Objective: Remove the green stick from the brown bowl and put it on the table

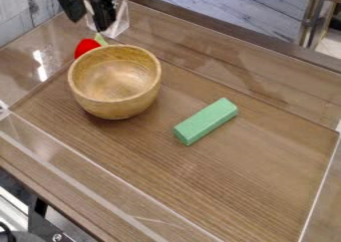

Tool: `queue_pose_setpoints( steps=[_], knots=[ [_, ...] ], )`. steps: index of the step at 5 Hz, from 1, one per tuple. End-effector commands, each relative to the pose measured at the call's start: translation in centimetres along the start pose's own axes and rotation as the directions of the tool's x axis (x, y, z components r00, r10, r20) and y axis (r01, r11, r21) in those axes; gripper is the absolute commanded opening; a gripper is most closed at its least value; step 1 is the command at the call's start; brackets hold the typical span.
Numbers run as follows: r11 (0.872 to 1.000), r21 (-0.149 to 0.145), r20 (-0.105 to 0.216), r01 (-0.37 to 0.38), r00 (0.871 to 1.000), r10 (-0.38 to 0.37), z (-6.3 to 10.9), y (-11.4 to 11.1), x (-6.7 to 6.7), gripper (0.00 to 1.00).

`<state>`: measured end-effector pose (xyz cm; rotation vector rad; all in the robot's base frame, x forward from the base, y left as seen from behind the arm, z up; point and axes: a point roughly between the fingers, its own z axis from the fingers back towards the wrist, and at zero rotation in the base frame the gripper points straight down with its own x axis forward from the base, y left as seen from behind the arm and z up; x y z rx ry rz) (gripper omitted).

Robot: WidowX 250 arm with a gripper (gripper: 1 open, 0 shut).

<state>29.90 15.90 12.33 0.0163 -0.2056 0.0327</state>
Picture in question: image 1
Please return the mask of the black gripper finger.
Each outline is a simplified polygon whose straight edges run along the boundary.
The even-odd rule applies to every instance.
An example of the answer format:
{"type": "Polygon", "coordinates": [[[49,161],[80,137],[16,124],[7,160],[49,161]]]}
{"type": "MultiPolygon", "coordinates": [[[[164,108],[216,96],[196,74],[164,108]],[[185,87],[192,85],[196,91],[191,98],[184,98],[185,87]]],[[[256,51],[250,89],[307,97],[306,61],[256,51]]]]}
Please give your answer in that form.
{"type": "Polygon", "coordinates": [[[92,0],[90,5],[96,30],[102,32],[116,21],[116,9],[110,0],[92,0]]]}
{"type": "Polygon", "coordinates": [[[86,14],[82,0],[58,0],[58,3],[72,22],[77,22],[86,14]]]}

